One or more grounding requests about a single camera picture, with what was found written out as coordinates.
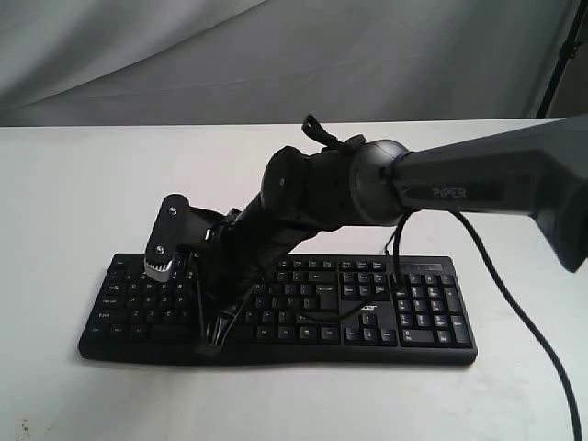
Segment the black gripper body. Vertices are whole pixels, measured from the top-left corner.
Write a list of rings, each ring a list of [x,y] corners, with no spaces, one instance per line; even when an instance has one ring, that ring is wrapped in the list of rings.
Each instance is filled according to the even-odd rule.
[[[321,230],[232,210],[214,229],[210,248],[198,254],[200,293],[207,316],[240,303],[279,259]]]

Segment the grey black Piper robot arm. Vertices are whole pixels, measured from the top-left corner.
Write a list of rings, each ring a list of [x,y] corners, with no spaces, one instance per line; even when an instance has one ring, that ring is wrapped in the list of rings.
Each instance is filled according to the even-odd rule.
[[[313,117],[304,133],[322,145],[307,155],[287,146],[264,171],[259,193],[240,212],[207,213],[198,237],[201,309],[194,342],[217,356],[252,285],[279,258],[320,232],[391,226],[401,232],[422,210],[517,214],[531,218],[561,265],[587,257],[587,118],[578,116],[412,152],[396,141],[338,141]]]

